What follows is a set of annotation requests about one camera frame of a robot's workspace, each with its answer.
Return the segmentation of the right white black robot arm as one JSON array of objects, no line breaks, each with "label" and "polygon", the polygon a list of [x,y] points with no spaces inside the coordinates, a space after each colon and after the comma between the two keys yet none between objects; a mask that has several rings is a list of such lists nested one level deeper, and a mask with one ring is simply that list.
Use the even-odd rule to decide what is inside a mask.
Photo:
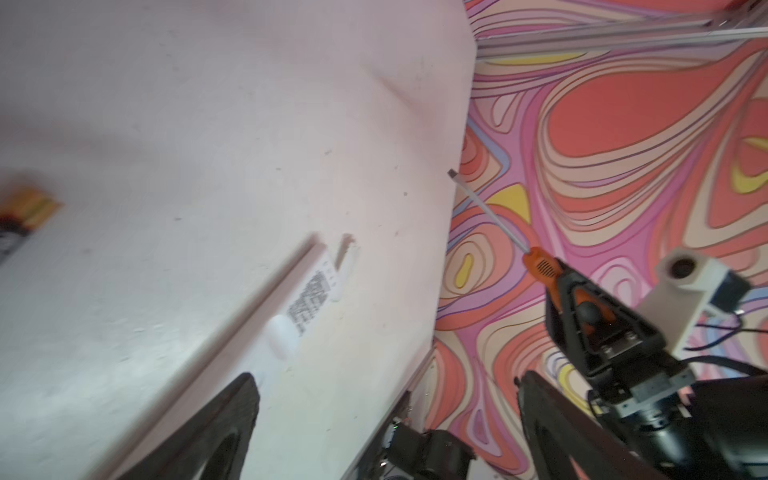
[{"label": "right white black robot arm", "polygon": [[535,272],[547,332],[589,386],[581,411],[538,374],[523,377],[518,403],[541,478],[766,477],[766,371],[702,355],[734,377],[699,380],[681,357],[703,314],[737,313],[747,280],[717,260],[674,255],[629,307],[561,261]]}]

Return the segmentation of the orange black screwdriver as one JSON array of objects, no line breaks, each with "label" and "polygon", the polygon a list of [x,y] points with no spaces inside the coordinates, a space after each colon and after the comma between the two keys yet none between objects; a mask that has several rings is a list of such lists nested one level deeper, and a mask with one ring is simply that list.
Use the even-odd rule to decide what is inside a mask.
[{"label": "orange black screwdriver", "polygon": [[558,290],[558,282],[564,278],[565,268],[560,264],[559,260],[540,247],[528,246],[506,226],[502,219],[471,189],[456,170],[449,169],[448,175],[467,194],[467,197],[523,251],[524,266],[533,278],[545,287],[549,300],[557,313],[565,313],[563,299],[568,298],[570,305],[574,308],[576,320],[584,325],[587,335],[593,335],[600,324],[615,324],[617,322],[617,314],[610,306],[604,301],[599,300],[595,294],[590,293],[584,287],[576,287],[568,295],[561,294]]}]

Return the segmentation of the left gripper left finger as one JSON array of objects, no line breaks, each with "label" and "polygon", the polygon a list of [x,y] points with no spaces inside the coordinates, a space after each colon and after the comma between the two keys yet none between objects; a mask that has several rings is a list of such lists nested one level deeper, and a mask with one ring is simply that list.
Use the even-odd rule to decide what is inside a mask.
[{"label": "left gripper left finger", "polygon": [[259,412],[254,377],[242,373],[123,479],[238,479]]}]

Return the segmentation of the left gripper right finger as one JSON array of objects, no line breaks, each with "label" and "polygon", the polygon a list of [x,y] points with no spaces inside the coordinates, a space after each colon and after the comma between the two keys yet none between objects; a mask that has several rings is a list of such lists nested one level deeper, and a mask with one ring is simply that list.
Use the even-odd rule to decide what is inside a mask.
[{"label": "left gripper right finger", "polygon": [[662,479],[535,371],[517,382],[518,404],[540,479]]}]

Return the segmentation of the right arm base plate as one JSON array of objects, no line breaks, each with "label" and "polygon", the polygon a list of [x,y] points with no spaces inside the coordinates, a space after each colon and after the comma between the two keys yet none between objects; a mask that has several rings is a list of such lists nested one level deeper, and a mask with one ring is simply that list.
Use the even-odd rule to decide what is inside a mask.
[{"label": "right arm base plate", "polygon": [[412,393],[403,393],[363,449],[350,479],[458,479],[469,477],[473,449],[447,430],[410,425]]}]

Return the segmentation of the white remote control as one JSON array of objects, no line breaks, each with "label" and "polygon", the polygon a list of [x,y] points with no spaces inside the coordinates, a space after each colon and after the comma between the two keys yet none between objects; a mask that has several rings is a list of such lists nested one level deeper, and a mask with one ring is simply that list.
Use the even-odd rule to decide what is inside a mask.
[{"label": "white remote control", "polygon": [[326,306],[341,299],[359,253],[350,235],[335,257],[326,244],[313,245],[168,409],[142,449],[159,445],[242,373],[253,376],[259,392],[270,390]]}]

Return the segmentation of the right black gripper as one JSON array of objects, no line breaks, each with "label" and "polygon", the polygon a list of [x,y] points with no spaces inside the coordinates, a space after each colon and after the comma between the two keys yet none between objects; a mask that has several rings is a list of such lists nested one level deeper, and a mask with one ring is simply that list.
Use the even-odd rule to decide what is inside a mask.
[{"label": "right black gripper", "polygon": [[674,404],[696,382],[691,368],[666,351],[657,327],[568,266],[546,284],[545,326],[617,418]]}]

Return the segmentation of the black gold AAA battery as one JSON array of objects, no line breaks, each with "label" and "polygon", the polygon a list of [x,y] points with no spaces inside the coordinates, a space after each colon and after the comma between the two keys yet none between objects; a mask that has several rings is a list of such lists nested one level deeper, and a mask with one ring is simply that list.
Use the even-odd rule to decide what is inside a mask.
[{"label": "black gold AAA battery", "polygon": [[1,263],[39,230],[62,204],[47,192],[25,186],[1,201]]}]

